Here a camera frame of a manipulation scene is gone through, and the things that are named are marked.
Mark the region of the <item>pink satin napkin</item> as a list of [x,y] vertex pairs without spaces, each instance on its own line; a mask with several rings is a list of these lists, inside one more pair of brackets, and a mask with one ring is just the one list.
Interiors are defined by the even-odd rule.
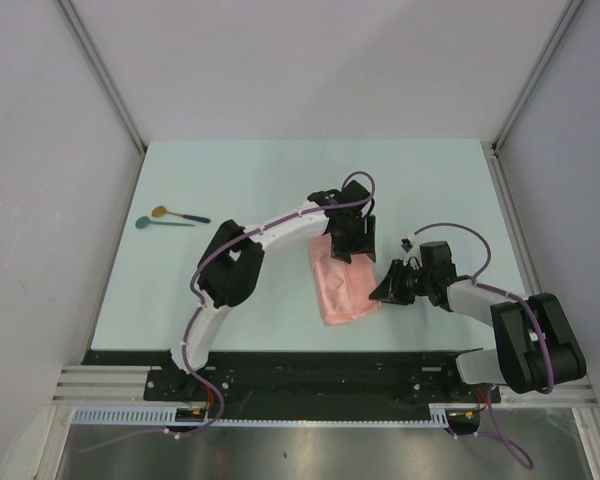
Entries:
[[328,326],[351,323],[378,312],[382,304],[371,300],[376,289],[373,262],[364,254],[347,263],[331,257],[331,236],[309,241],[311,270],[321,316]]

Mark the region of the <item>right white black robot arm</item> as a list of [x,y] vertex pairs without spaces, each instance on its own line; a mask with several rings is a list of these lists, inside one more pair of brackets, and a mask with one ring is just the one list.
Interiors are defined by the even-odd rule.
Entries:
[[493,330],[495,347],[455,358],[441,376],[443,393],[464,401],[478,384],[504,385],[518,394],[548,394],[587,374],[584,354],[559,299],[551,293],[523,297],[459,275],[444,241],[403,242],[404,260],[391,262],[369,295],[387,304],[411,305],[425,297],[432,306],[478,320]]

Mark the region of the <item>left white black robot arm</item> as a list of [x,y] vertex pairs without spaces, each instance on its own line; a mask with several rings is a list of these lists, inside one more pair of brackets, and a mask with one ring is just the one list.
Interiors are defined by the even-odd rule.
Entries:
[[191,281],[199,305],[182,339],[171,349],[176,367],[166,387],[177,398],[194,397],[201,387],[197,372],[229,312],[254,292],[268,253],[298,242],[324,238],[326,257],[350,270],[376,260],[375,184],[369,188],[349,175],[339,189],[318,191],[288,213],[251,226],[222,223],[202,255]]

